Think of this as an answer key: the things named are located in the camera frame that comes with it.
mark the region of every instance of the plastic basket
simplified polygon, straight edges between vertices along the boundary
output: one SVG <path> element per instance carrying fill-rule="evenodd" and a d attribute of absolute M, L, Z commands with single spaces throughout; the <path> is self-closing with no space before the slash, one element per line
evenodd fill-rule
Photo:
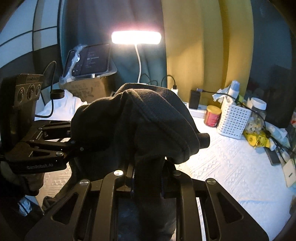
<path fill-rule="evenodd" d="M 217 132 L 220 135 L 240 139 L 251 115 L 251 110 L 233 105 L 224 98 Z"/>

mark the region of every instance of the red can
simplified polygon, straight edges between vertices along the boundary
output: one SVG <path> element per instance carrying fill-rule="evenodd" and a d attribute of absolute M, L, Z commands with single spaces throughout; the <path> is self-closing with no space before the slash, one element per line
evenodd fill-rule
<path fill-rule="evenodd" d="M 207 125 L 207 126 L 210 126 L 210 127 L 215 127 L 217 126 L 218 124 L 218 121 L 220 119 L 220 116 L 221 116 L 221 109 L 216 107 L 216 106 L 213 106 L 213 105 L 209 105 L 207 107 L 207 112 L 205 114 L 205 120 L 204 120 L 204 123 Z"/>

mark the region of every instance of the desk lamp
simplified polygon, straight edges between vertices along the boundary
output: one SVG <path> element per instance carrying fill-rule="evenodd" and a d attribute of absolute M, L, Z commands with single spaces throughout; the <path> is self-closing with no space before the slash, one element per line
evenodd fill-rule
<path fill-rule="evenodd" d="M 159 32 L 152 32 L 152 31 L 136 31 L 136 30 L 129 30 L 129 31 L 116 31 L 113 32 L 111 35 L 112 42 L 115 44 L 134 44 L 136 53 L 139 60 L 139 77 L 138 83 L 140 83 L 141 77 L 141 60 L 140 55 L 138 52 L 137 45 L 138 44 L 159 44 L 161 40 L 161 34 Z"/>

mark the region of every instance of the gray curtain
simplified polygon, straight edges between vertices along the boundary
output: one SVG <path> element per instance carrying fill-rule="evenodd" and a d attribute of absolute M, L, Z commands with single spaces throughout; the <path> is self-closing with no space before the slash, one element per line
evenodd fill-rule
<path fill-rule="evenodd" d="M 111 34 L 118 30 L 159 31 L 159 45 L 138 45 L 142 73 L 151 80 L 166 75 L 166 52 L 161 0 L 66 0 L 62 18 L 62 58 L 78 44 L 94 45 L 111 41 Z M 136 83 L 139 64 L 133 45 L 113 45 L 112 59 L 118 69 L 115 84 Z M 143 76 L 140 82 L 149 80 Z"/>

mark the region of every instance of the yellow lid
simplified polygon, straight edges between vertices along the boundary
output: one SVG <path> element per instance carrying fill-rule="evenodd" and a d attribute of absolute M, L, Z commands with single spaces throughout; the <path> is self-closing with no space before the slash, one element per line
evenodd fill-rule
<path fill-rule="evenodd" d="M 208 105 L 207 111 L 210 113 L 213 113 L 215 115 L 220 115 L 222 112 L 222 110 L 220 108 L 218 108 L 217 106 L 214 106 L 214 105 Z"/>

